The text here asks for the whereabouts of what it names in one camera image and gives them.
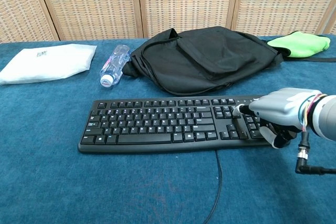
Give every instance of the silver robotic hand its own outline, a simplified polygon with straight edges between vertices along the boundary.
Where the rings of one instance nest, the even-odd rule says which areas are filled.
[[[336,95],[319,90],[284,88],[250,105],[239,104],[234,115],[260,117],[260,133],[274,147],[282,148],[297,133],[311,128],[318,136],[336,141]]]

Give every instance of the table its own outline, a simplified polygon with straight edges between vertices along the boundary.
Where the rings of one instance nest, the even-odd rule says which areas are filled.
[[[314,57],[335,57],[336,36]],[[112,90],[99,71],[117,44],[145,39],[0,44],[0,69],[23,48],[97,45],[89,71],[67,79],[0,86],[0,223],[202,223],[218,191],[214,151],[82,154],[93,100],[163,98],[145,77]],[[336,94],[336,63],[283,62],[205,95],[266,94],[284,87]],[[299,138],[283,149],[218,151],[222,192],[210,223],[334,223],[336,176],[295,173]],[[336,167],[336,142],[310,138],[309,164]]]

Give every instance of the keyboard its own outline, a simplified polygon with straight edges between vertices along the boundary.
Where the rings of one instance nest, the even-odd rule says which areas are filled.
[[[78,144],[83,153],[168,153],[270,146],[260,118],[233,116],[259,95],[94,101]]]

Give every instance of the green cloth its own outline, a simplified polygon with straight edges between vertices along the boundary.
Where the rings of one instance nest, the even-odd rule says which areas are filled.
[[[330,39],[324,36],[296,31],[292,34],[270,40],[267,44],[271,47],[288,49],[290,54],[287,57],[305,58],[328,49]]]

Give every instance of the white pouch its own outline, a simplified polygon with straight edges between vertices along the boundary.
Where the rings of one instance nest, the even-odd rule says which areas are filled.
[[[64,79],[89,70],[96,47],[67,44],[23,49],[0,72],[0,84]]]

